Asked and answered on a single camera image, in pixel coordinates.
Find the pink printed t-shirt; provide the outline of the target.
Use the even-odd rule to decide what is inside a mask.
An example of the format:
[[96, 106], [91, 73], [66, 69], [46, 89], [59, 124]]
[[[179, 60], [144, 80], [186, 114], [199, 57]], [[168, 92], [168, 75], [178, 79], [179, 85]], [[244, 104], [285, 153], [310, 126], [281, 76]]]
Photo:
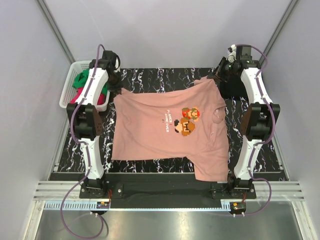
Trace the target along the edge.
[[197, 180], [227, 180], [226, 103], [213, 79], [202, 77], [189, 88], [164, 93], [122, 89], [113, 102], [113, 160], [186, 157]]

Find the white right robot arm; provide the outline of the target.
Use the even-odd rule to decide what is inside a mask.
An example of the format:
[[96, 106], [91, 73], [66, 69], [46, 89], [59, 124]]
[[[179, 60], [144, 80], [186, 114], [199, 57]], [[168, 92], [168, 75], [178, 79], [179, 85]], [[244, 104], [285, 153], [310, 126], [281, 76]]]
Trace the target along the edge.
[[234, 76], [240, 78], [248, 99], [248, 109], [240, 125], [242, 147], [232, 173], [220, 193], [232, 198], [252, 192], [255, 181], [254, 167], [263, 145], [268, 144], [275, 133], [280, 114], [280, 105], [273, 103], [263, 83], [263, 67], [252, 57], [254, 46], [233, 44], [228, 48], [229, 55], [223, 57], [218, 66], [208, 76], [227, 83]]

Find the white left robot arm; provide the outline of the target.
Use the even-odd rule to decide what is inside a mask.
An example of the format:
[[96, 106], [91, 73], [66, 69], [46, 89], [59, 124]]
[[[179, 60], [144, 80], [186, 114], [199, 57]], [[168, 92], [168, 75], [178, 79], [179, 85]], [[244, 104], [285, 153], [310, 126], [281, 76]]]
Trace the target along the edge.
[[113, 90], [121, 83], [121, 61], [111, 50], [103, 50], [89, 63], [88, 78], [74, 103], [66, 107], [73, 140], [83, 152], [84, 176], [79, 180], [81, 198], [103, 198], [107, 196], [108, 183], [100, 154], [100, 135], [103, 121], [99, 114], [99, 98], [103, 87]]

